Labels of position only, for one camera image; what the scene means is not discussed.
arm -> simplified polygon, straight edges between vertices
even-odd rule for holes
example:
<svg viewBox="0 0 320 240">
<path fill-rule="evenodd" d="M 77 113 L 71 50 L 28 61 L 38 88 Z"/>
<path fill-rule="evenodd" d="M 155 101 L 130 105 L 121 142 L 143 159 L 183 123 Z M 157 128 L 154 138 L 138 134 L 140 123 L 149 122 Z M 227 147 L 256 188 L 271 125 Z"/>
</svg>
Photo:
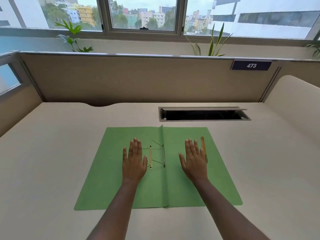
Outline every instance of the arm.
<svg viewBox="0 0 320 240">
<path fill-rule="evenodd" d="M 123 149 L 122 185 L 108 209 L 92 230 L 87 240 L 124 240 L 126 238 L 137 186 L 147 171 L 147 157 L 142 162 L 141 141 L 130 141 L 129 154 Z"/>
<path fill-rule="evenodd" d="M 191 139 L 186 140 L 185 147 L 186 161 L 179 153 L 182 169 L 198 190 L 223 240 L 269 240 L 210 183 L 206 158 L 197 141 L 193 144 Z"/>
</svg>

hand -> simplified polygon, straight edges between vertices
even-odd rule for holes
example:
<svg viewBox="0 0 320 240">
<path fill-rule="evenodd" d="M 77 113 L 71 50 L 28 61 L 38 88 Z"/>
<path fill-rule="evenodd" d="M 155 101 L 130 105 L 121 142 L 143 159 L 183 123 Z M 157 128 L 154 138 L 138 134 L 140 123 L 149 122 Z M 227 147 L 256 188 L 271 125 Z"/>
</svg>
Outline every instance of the hand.
<svg viewBox="0 0 320 240">
<path fill-rule="evenodd" d="M 186 140 L 185 146 L 186 161 L 182 153 L 179 153 L 179 158 L 182 170 L 188 179 L 193 184 L 201 180 L 208 180 L 206 157 L 202 148 L 199 151 L 197 140 L 194 140 L 194 145 L 191 139 Z"/>
<path fill-rule="evenodd" d="M 148 159 L 144 156 L 142 162 L 142 144 L 134 138 L 130 141 L 129 154 L 127 148 L 123 148 L 122 155 L 122 184 L 133 183 L 138 185 L 147 171 Z"/>
</svg>

sky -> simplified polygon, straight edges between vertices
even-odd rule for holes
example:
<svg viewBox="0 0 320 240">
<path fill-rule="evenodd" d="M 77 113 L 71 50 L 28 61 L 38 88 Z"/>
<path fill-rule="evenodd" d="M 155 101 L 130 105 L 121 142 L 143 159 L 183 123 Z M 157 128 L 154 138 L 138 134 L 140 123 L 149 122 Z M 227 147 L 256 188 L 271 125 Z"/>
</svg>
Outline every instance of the sky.
<svg viewBox="0 0 320 240">
<path fill-rule="evenodd" d="M 138 9 L 148 8 L 148 10 L 159 11 L 159 6 L 173 7 L 176 5 L 177 0 L 114 0 L 119 5 L 123 5 L 125 8 Z M 199 10 L 200 15 L 207 15 L 208 9 L 212 8 L 214 0 L 188 0 L 188 6 L 186 9 L 187 15 L 192 15 L 194 11 Z M 97 6 L 97 0 L 78 0 L 82 5 Z"/>
</svg>

orange pen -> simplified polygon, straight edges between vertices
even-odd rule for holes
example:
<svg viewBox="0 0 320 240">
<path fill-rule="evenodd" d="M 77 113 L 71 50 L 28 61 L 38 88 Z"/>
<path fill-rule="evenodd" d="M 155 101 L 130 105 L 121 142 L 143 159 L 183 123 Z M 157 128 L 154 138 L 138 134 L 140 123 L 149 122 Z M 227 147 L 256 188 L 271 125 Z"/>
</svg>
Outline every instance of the orange pen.
<svg viewBox="0 0 320 240">
<path fill-rule="evenodd" d="M 201 147 L 202 147 L 202 149 L 203 149 L 204 156 L 205 156 L 205 161 L 206 161 L 206 163 L 208 163 L 206 146 L 205 146 L 205 138 L 202 136 L 202 137 L 200 137 L 200 140 L 201 140 Z"/>
</svg>

left hand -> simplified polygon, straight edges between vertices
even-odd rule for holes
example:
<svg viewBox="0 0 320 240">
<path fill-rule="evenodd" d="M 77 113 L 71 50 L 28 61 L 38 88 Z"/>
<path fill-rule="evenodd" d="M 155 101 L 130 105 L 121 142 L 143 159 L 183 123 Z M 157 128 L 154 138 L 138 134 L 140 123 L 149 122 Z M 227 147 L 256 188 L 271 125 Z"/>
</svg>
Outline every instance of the left hand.
<svg viewBox="0 0 320 240">
<path fill-rule="evenodd" d="M 134 138 L 130 141 L 129 154 L 127 148 L 123 148 L 122 155 L 122 184 L 133 183 L 138 185 L 147 171 L 148 159 L 145 155 L 142 161 L 142 144 Z"/>
</svg>

